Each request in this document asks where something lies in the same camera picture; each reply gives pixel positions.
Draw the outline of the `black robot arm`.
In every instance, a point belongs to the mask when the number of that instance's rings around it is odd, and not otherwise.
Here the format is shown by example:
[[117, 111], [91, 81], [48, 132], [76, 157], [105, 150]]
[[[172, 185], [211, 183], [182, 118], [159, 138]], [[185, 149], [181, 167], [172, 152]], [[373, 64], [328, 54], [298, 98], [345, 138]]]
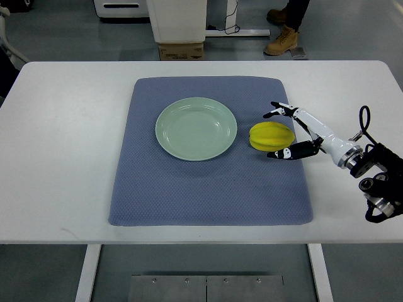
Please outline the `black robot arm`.
[[381, 223], [402, 214], [402, 158], [378, 143], [355, 151], [345, 167], [360, 180], [367, 221]]

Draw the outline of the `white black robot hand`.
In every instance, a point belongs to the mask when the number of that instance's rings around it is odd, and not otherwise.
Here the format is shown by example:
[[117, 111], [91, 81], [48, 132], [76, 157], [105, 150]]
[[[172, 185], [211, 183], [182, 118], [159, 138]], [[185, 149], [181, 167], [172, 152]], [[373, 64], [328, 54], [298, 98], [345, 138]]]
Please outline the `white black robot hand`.
[[303, 108], [296, 108], [284, 103], [271, 103], [275, 108], [263, 115], [271, 118], [274, 115], [288, 116], [294, 119], [311, 137], [310, 140], [298, 142], [275, 152], [268, 152], [270, 158], [297, 160], [311, 157], [323, 151], [329, 154], [332, 161], [342, 169], [352, 169], [363, 157], [363, 149], [352, 140], [343, 140], [323, 122]]

